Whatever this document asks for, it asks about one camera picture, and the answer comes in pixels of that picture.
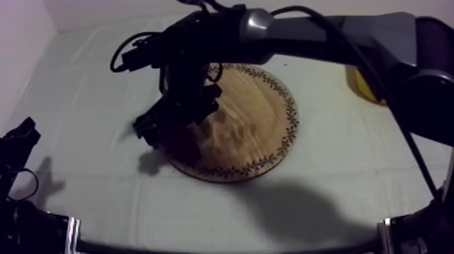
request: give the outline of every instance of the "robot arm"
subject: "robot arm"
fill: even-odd
[[[216,83],[210,92],[203,86],[209,63],[264,64],[281,54],[359,66],[375,97],[392,102],[407,129],[454,146],[454,121],[447,117],[454,109],[453,30],[406,13],[326,18],[372,63],[384,89],[361,69],[358,56],[313,18],[278,19],[244,5],[196,11],[122,55],[122,70],[161,68],[163,97],[137,118],[138,137],[156,147],[163,130],[200,123],[217,110],[221,90]]]

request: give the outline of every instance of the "wooden plate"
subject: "wooden plate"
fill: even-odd
[[[285,85],[256,66],[224,64],[217,112],[200,125],[173,131],[162,143],[180,171],[210,182],[236,182],[265,174],[295,142],[298,111]],[[215,76],[218,65],[211,65]]]

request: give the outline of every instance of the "black cable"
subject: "black cable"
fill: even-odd
[[[120,65],[118,67],[115,67],[115,62],[117,61],[117,58],[118,58],[118,55],[122,52],[122,50],[129,44],[131,43],[133,40],[137,39],[137,38],[140,38],[140,37],[144,37],[144,36],[153,36],[153,35],[156,35],[156,34],[159,34],[158,32],[140,32],[138,34],[134,34],[132,35],[131,37],[129,37],[128,39],[126,39],[126,41],[124,41],[118,48],[117,50],[115,51],[115,53],[113,54],[113,57],[110,61],[110,70],[112,72],[124,72],[125,70],[127,70],[127,68],[124,66],[124,65]]]
[[[29,194],[28,196],[23,197],[23,198],[21,198],[21,199],[13,199],[13,198],[11,198],[11,197],[8,195],[7,198],[10,199],[11,201],[20,202],[20,201],[27,200],[27,199],[33,197],[33,196],[38,192],[38,189],[39,189],[39,179],[38,179],[38,176],[36,176],[36,174],[35,174],[32,170],[29,170],[28,168],[23,168],[23,169],[21,169],[21,170],[12,170],[12,171],[9,171],[9,173],[22,173],[22,172],[28,172],[28,173],[32,174],[32,176],[33,176],[33,178],[34,178],[34,182],[36,183],[36,185],[35,185],[34,190],[32,191],[31,194]]]
[[[226,7],[218,3],[216,0],[205,0],[206,3],[211,5],[216,11],[225,9]]]
[[[432,194],[435,203],[440,207],[441,211],[445,213],[445,217],[447,220],[450,221],[451,225],[454,225],[451,221],[451,217],[447,216],[447,212],[445,211],[443,207],[443,201],[441,199],[441,196],[438,194],[438,191],[436,189],[435,183],[430,176],[430,172],[427,168],[426,163],[424,162],[424,159],[422,158],[422,155],[420,153],[420,150],[418,149],[418,146],[416,145],[410,131],[406,130],[404,128],[404,125],[399,121],[399,118],[397,117],[398,114],[395,111],[394,108],[394,103],[392,100],[387,98],[388,93],[386,92],[386,87],[381,79],[381,77],[378,75],[377,71],[375,68],[372,66],[372,64],[369,62],[369,60],[365,57],[365,55],[362,53],[361,49],[344,33],[342,32],[338,27],[333,25],[329,20],[327,20],[322,14],[308,8],[305,6],[289,6],[289,7],[284,7],[281,9],[277,9],[276,11],[273,11],[271,14],[273,16],[283,14],[286,12],[290,11],[302,11],[306,14],[308,14],[311,17],[311,20],[326,30],[326,32],[329,32],[336,37],[338,37],[342,42],[344,42],[351,50],[352,52],[358,57],[360,66],[364,68],[364,71],[366,71],[378,84],[378,88],[380,89],[380,92],[383,94],[386,102],[388,103],[389,109],[394,116],[394,119],[396,119],[397,125],[399,126],[405,141],[407,142],[411,153],[415,157],[416,163],[418,164],[418,167],[420,168],[421,174],[424,178],[424,181],[426,182],[430,193]]]

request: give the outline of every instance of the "white wall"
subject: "white wall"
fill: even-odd
[[[44,0],[59,30],[105,24],[146,16],[187,14],[195,7],[176,0]],[[306,5],[324,14],[383,14],[407,11],[436,16],[454,26],[452,0],[219,0],[224,5],[246,3],[273,10],[285,5]]]
[[[0,0],[0,136],[55,31],[43,0]]]

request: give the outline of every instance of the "white table surface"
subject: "white table surface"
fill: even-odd
[[[130,132],[159,98],[158,71],[114,74],[117,46],[177,17],[58,35],[10,127],[31,116],[43,135],[27,166],[37,205],[82,220],[82,237],[168,251],[323,249],[358,243],[376,223],[425,206],[430,193],[389,110],[354,95],[345,67],[276,56],[263,66],[292,92],[301,125],[269,174],[243,184],[190,178]],[[417,138],[440,185],[450,148]],[[21,176],[15,194],[32,184]]]

